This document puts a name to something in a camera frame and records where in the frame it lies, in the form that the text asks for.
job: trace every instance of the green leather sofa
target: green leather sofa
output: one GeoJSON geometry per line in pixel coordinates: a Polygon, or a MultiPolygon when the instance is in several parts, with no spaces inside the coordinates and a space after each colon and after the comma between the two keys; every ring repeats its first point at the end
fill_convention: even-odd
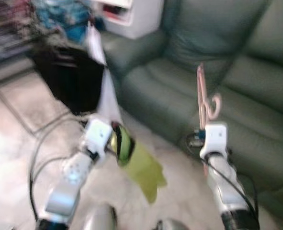
{"type": "Polygon", "coordinates": [[[283,0],[166,0],[158,31],[102,38],[120,105],[184,151],[199,126],[203,62],[209,93],[222,94],[233,163],[283,219],[283,0]]]}

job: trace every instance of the sofa armrest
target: sofa armrest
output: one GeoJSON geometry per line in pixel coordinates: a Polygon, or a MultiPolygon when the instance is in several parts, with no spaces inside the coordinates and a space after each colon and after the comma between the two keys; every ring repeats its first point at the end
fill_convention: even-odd
{"type": "Polygon", "coordinates": [[[135,40],[109,32],[102,33],[108,67],[119,81],[134,67],[159,57],[166,44],[167,36],[162,30],[135,40]]]}

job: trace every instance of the floor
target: floor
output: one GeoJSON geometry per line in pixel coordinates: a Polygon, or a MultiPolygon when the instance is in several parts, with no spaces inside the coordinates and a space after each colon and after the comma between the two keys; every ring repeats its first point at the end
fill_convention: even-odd
{"type": "MultiPolygon", "coordinates": [[[[21,121],[0,98],[0,230],[6,224],[17,230],[34,229],[28,198],[28,164],[36,142],[50,129],[49,123],[72,117],[57,102],[35,72],[0,85],[0,92],[14,108],[21,121]]],[[[164,167],[167,187],[161,188],[153,205],[149,205],[139,187],[128,180],[113,157],[95,169],[81,192],[81,201],[72,223],[80,230],[89,207],[97,202],[112,204],[118,214],[119,230],[151,230],[161,218],[172,217],[191,230],[222,230],[211,190],[200,163],[151,132],[122,111],[125,125],[143,142],[164,167]]],[[[71,154],[81,130],[78,123],[66,122],[55,129],[43,143],[39,165],[55,156],[71,154]]],[[[50,164],[38,178],[35,201],[42,208],[49,188],[59,176],[59,162],[50,164]]],[[[263,230],[283,230],[283,225],[260,207],[263,230]]]]}

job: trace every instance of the tiled floor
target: tiled floor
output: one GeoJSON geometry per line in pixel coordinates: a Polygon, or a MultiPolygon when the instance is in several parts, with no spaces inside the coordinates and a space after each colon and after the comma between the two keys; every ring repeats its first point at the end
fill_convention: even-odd
{"type": "MultiPolygon", "coordinates": [[[[40,128],[67,109],[53,99],[35,73],[0,86],[0,92],[33,132],[33,135],[26,132],[0,100],[0,224],[10,223],[18,230],[31,230],[35,223],[27,190],[30,156],[36,141],[50,127],[40,128]]],[[[105,201],[117,210],[119,230],[150,230],[159,219],[167,217],[181,220],[191,230],[222,230],[201,164],[153,134],[126,112],[122,114],[125,125],[163,165],[168,186],[159,190],[156,202],[150,206],[139,187],[128,180],[115,159],[110,157],[103,167],[89,175],[71,229],[80,230],[89,207],[105,201]]],[[[79,125],[73,121],[55,129],[42,145],[39,164],[55,156],[69,155],[80,134],[79,125]]],[[[39,177],[35,186],[38,208],[45,203],[58,175],[59,162],[55,162],[39,177]]],[[[263,208],[260,208],[260,224],[263,230],[283,230],[263,208]]]]}

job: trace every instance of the white plastic bag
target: white plastic bag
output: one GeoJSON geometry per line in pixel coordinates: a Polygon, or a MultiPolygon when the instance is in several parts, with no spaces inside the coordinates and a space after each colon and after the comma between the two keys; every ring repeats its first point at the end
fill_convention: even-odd
{"type": "MultiPolygon", "coordinates": [[[[90,25],[90,23],[88,24],[86,39],[89,56],[97,62],[106,65],[100,33],[93,25],[90,25]]],[[[113,86],[113,80],[108,69],[105,69],[103,72],[101,96],[97,107],[97,113],[111,121],[117,121],[123,124],[113,86]]]]}

